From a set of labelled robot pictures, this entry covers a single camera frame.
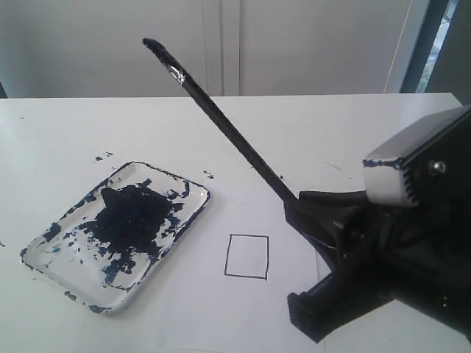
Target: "white tray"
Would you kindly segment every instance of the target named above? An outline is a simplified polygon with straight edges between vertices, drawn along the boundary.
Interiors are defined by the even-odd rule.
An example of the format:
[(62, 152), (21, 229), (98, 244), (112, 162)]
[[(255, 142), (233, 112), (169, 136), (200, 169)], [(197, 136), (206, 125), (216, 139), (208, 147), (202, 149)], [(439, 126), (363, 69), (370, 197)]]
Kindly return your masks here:
[(117, 310), (209, 197), (195, 182), (146, 163), (127, 163), (23, 249), (21, 262), (95, 313)]

